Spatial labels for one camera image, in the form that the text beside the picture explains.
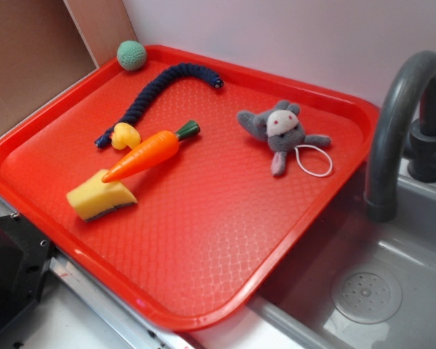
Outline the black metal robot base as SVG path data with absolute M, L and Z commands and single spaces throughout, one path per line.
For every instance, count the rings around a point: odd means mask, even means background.
M 0 217 L 0 336 L 39 304 L 52 248 L 26 217 Z

